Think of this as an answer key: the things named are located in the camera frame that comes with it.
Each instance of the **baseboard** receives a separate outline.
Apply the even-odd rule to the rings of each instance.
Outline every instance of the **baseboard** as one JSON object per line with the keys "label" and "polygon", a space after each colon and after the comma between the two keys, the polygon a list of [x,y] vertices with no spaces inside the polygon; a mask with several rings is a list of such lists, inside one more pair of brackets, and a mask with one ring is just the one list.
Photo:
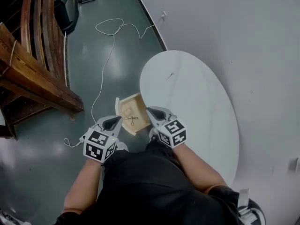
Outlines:
{"label": "baseboard", "polygon": [[139,1],[140,5],[142,6],[142,9],[143,9],[144,13],[146,14],[146,16],[147,16],[147,18],[148,18],[150,24],[151,24],[151,25],[154,25],[152,28],[153,28],[153,30],[154,30],[155,36],[157,37],[160,46],[162,47],[162,49],[163,49],[164,51],[167,51],[168,48],[167,48],[167,46],[165,45],[165,42],[164,42],[162,36],[160,35],[158,29],[156,28],[156,25],[155,25],[155,23],[153,22],[153,20],[152,20],[150,14],[148,13],[146,7],[144,6],[142,0],[138,0],[138,1]]}

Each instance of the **small wooden tray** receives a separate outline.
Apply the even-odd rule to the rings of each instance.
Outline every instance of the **small wooden tray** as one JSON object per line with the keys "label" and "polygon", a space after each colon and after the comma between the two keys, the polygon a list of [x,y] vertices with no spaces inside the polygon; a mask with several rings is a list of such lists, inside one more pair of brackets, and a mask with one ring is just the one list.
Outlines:
{"label": "small wooden tray", "polygon": [[146,114],[146,105],[140,93],[136,93],[120,101],[116,98],[116,115],[123,118],[122,126],[126,131],[135,136],[136,132],[150,125]]}

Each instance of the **white wall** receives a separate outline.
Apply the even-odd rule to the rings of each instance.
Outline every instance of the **white wall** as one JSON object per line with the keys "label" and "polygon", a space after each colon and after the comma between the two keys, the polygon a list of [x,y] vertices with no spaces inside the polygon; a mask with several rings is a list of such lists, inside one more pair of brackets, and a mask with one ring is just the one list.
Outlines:
{"label": "white wall", "polygon": [[[142,0],[169,50],[205,62],[224,85],[240,130],[233,188],[250,187],[267,223],[300,215],[300,0]],[[158,22],[162,11],[165,22]]]}

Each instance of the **black shirt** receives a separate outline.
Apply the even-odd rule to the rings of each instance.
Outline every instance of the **black shirt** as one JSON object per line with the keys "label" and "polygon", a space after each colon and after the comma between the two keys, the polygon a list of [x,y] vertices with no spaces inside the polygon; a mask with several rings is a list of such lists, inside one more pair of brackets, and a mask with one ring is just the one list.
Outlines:
{"label": "black shirt", "polygon": [[237,225],[238,197],[228,187],[215,187],[208,195],[195,190],[172,150],[150,143],[141,153],[116,151],[105,162],[97,202],[81,215],[62,214],[56,224]]}

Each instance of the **electrical outlet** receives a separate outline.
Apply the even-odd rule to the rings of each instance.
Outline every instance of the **electrical outlet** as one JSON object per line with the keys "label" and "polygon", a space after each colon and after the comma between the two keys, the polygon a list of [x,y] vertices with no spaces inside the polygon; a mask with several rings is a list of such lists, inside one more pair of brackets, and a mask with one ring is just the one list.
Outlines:
{"label": "electrical outlet", "polygon": [[165,11],[163,11],[160,17],[161,17],[163,20],[165,20],[165,18],[167,17],[167,13],[166,13]]}

